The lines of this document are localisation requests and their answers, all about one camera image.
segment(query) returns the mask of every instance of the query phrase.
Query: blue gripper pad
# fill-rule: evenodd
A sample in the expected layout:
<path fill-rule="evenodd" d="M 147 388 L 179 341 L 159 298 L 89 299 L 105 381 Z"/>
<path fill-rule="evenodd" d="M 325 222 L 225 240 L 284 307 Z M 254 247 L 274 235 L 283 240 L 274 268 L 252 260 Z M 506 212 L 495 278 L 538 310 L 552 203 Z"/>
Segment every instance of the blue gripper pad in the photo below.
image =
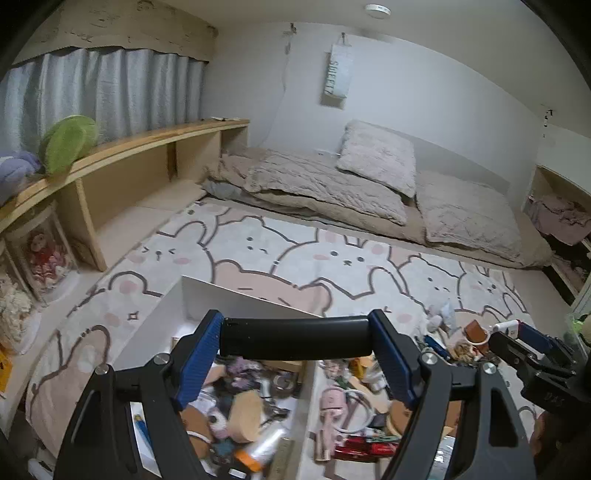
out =
<path fill-rule="evenodd" d="M 523 322 L 519 323 L 518 338 L 540 353 L 548 353 L 554 346 L 552 338 Z"/>
<path fill-rule="evenodd" d="M 181 369 L 180 386 L 174 397 L 179 410 L 184 410 L 189 402 L 199 396 L 205 377 L 220 348 L 220 329 L 223 320 L 221 313 L 217 312 L 214 315 Z"/>
<path fill-rule="evenodd" d="M 410 352 L 416 351 L 415 361 L 418 367 L 418 356 L 420 352 L 410 337 L 403 338 L 390 324 L 386 315 L 380 310 L 373 310 L 368 315 L 369 325 L 372 334 L 372 347 L 379 365 L 388 381 L 392 395 L 400 400 L 407 408 L 413 410 L 418 404 L 418 396 L 413 388 L 413 372 L 405 359 L 405 355 L 397 348 L 392 337 L 402 337 L 400 341 L 408 340 L 411 345 L 405 345 Z"/>

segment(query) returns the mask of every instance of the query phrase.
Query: ceiling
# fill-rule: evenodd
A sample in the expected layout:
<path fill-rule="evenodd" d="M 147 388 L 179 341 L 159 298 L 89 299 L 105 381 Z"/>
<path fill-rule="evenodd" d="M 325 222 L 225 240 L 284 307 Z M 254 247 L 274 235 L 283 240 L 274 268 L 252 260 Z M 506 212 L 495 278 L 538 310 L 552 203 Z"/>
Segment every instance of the ceiling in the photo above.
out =
<path fill-rule="evenodd" d="M 220 29 L 255 22 L 346 25 L 423 45 L 468 65 L 551 123 L 591 137 L 591 90 L 556 36 L 521 0 L 164 0 Z"/>

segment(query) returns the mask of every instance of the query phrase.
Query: white wall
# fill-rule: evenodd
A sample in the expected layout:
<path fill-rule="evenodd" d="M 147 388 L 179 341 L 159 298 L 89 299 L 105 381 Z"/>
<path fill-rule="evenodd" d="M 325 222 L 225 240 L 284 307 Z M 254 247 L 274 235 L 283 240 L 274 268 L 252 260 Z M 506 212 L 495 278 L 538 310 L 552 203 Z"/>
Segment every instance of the white wall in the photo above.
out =
<path fill-rule="evenodd" d="M 337 151 L 357 118 L 422 138 L 493 171 L 511 184 L 518 206 L 538 150 L 540 120 L 479 73 L 428 48 L 384 37 L 349 35 L 355 66 L 344 109 L 320 99 L 327 53 L 346 27 L 297 24 L 287 65 L 288 24 L 222 30 L 206 68 L 204 116 L 252 121 L 251 144 Z"/>
<path fill-rule="evenodd" d="M 591 138 L 554 125 L 544 130 L 537 163 L 591 193 Z"/>

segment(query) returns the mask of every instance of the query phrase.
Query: silver screw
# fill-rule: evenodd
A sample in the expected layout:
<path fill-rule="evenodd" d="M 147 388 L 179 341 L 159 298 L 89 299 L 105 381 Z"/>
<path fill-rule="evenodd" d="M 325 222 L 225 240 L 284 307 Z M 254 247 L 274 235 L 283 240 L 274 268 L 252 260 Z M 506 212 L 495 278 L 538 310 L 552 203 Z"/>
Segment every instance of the silver screw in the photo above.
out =
<path fill-rule="evenodd" d="M 100 364 L 98 367 L 95 368 L 95 374 L 97 375 L 106 375 L 109 372 L 109 365 L 107 364 Z"/>
<path fill-rule="evenodd" d="M 437 363 L 437 355 L 435 355 L 434 353 L 431 353 L 431 352 L 426 352 L 426 353 L 422 354 L 421 359 L 427 365 L 435 365 Z"/>
<path fill-rule="evenodd" d="M 170 355 L 167 353 L 159 353 L 154 357 L 156 365 L 166 365 L 168 362 L 170 362 Z"/>
<path fill-rule="evenodd" d="M 486 373 L 488 375 L 492 375 L 492 374 L 496 373 L 495 364 L 492 364 L 490 362 L 487 362 L 484 365 L 482 365 L 482 369 L 484 370 L 484 373 Z"/>

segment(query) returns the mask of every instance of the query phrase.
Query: purple plush toy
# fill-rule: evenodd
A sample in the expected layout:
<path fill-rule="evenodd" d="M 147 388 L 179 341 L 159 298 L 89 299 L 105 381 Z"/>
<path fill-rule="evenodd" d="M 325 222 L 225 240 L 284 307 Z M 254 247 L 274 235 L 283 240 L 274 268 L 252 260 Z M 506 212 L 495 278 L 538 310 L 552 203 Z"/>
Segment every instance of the purple plush toy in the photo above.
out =
<path fill-rule="evenodd" d="M 20 192 L 27 177 L 40 169 L 41 163 L 32 153 L 0 151 L 0 205 Z"/>

